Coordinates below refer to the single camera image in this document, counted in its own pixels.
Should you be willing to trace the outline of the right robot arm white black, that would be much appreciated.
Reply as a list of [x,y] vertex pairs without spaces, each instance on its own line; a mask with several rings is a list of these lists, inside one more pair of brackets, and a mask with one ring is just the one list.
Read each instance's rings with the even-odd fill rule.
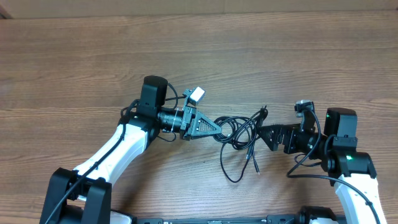
[[296,104],[298,124],[261,126],[259,136],[268,148],[302,155],[288,171],[291,179],[324,179],[334,188],[346,223],[385,223],[377,172],[371,156],[357,150],[356,112],[328,108],[324,130],[312,103]]

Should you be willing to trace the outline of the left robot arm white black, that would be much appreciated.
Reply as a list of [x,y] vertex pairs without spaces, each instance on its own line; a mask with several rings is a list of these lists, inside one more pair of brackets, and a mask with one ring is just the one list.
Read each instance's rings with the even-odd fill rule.
[[191,140],[221,133],[221,128],[197,110],[205,95],[200,87],[186,89],[179,108],[166,108],[164,78],[147,76],[140,98],[121,110],[113,136],[93,156],[72,170],[58,168],[51,176],[41,223],[137,223],[135,216],[111,208],[112,189],[128,165],[160,132]]

